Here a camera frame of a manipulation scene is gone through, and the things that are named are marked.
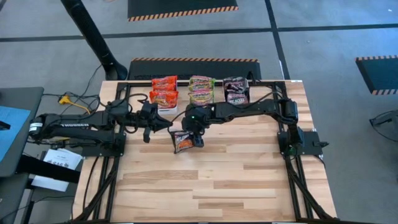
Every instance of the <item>floor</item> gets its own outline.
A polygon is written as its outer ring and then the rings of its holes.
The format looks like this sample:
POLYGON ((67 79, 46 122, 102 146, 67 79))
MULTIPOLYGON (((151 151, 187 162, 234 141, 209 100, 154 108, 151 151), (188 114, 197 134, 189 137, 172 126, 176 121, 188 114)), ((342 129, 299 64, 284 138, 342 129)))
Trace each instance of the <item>floor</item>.
MULTIPOLYGON (((0 2, 0 88, 42 86, 46 93, 83 92, 99 62, 79 39, 79 30, 61 3, 0 2)), ((377 135, 368 119, 396 109, 398 98, 371 95, 354 58, 397 54, 398 1, 237 0, 236 12, 140 22, 127 21, 127 0, 83 2, 102 34, 111 37, 106 42, 126 67, 133 57, 258 58, 263 79, 303 80, 315 126, 321 139, 330 142, 325 163, 338 216, 397 223, 397 143, 377 135), (268 10, 266 2, 271 3, 268 10), (268 15, 270 6, 273 13, 268 15), (252 28, 261 31, 229 33, 252 28), (224 34, 132 37, 215 29, 224 34)), ((103 80, 100 69, 88 94, 98 93, 103 80)), ((38 114, 63 109, 56 99, 46 98, 38 114)), ((27 145, 25 152, 36 156, 43 150, 45 146, 27 145)), ((70 184, 65 193, 37 190, 34 200, 74 195, 75 189, 70 184)), ((70 218, 71 202, 70 198, 40 202, 30 222, 64 222, 70 218)))

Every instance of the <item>yellow plug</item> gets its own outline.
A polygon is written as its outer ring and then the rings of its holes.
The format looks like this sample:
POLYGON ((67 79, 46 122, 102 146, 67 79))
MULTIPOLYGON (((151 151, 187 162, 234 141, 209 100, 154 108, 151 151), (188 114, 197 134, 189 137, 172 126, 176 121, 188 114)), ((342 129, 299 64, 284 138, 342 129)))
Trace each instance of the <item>yellow plug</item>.
POLYGON ((64 105, 65 103, 71 103, 69 96, 63 96, 58 103, 60 103, 61 105, 64 105))

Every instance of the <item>orange and black striped tape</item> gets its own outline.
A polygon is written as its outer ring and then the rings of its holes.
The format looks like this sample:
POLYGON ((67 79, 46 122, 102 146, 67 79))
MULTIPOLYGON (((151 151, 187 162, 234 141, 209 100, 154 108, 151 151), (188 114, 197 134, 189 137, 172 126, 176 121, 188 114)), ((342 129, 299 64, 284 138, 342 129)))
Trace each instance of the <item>orange and black striped tape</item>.
POLYGON ((259 62, 258 59, 239 59, 239 58, 133 58, 132 61, 151 60, 151 61, 182 61, 182 62, 259 62))
POLYGON ((238 10, 238 6, 227 6, 227 7, 217 7, 211 9, 198 9, 198 10, 189 10, 189 11, 180 11, 180 12, 169 12, 169 13, 161 13, 154 15, 146 15, 146 16, 133 16, 129 18, 130 22, 134 21, 144 21, 150 19, 162 19, 162 18, 170 18, 170 17, 178 17, 178 16, 192 16, 199 14, 207 14, 214 12, 227 12, 227 11, 236 11, 238 10))
POLYGON ((398 90, 373 90, 372 91, 373 95, 393 95, 393 94, 398 94, 398 90))
POLYGON ((398 56, 397 55, 386 55, 386 56, 356 57, 355 61, 358 61, 358 60, 390 59, 390 58, 398 58, 398 56))

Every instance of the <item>wooden tabletop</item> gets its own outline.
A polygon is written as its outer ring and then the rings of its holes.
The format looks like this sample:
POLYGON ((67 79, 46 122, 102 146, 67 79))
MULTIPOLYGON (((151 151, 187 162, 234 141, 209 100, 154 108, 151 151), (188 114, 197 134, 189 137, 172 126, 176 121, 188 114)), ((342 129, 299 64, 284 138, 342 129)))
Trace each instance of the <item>wooden tabletop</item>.
MULTIPOLYGON (((285 81, 288 97, 296 101, 298 125, 314 128, 302 82, 285 81)), ((102 102, 113 101, 117 82, 103 82, 102 102)), ((133 87, 131 93, 147 93, 150 87, 133 87)), ((178 112, 188 102, 187 87, 179 87, 178 112)), ((216 87, 216 101, 223 101, 216 87)), ((264 86, 251 87, 252 101, 270 92, 264 86)), ((139 110, 139 98, 129 99, 139 110)), ((172 119, 174 116, 163 116, 172 119)), ((181 129, 181 118, 173 129, 181 129)), ((127 135, 119 164, 112 222, 270 222, 293 221, 294 211, 287 172, 277 142, 278 125, 269 116, 236 118, 206 130, 204 148, 191 148, 174 154, 166 130, 142 140, 143 130, 127 135)), ((323 164, 314 156, 302 156, 309 191, 327 213, 336 216, 323 164)), ((73 205, 73 214, 82 211, 83 195, 94 158, 83 163, 73 205)), ((102 158, 94 169, 88 187, 87 204, 96 193, 102 158)), ((305 217, 299 190, 298 199, 305 217)), ((105 200, 101 206, 104 217, 105 200)))

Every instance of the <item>white paper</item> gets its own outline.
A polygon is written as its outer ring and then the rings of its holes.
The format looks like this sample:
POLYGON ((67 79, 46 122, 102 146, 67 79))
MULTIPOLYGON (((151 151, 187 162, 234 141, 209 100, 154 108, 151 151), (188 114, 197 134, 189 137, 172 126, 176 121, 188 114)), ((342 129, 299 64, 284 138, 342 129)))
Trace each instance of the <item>white paper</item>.
MULTIPOLYGON (((49 162, 73 170, 76 169, 81 159, 82 159, 81 155, 71 152, 67 149, 58 149, 58 150, 49 149, 44 157, 45 162, 49 162)), ((32 182, 32 185, 36 187, 58 190, 61 192, 65 192, 67 190, 68 184, 69 183, 65 181, 54 180, 52 178, 42 177, 38 175, 35 176, 32 182)))

